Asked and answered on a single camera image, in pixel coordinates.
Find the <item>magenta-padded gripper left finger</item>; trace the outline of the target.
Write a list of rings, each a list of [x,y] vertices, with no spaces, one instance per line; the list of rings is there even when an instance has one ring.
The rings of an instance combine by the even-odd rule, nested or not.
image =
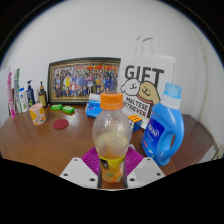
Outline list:
[[[96,149],[90,149],[81,158],[72,158],[60,177],[84,188],[100,189],[101,167]]]

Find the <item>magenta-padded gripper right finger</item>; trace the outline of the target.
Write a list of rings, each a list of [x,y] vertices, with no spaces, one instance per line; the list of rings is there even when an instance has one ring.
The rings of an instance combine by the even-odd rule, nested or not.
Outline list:
[[[132,147],[124,159],[123,185],[133,189],[150,184],[164,177],[164,173],[151,157],[143,157]]]

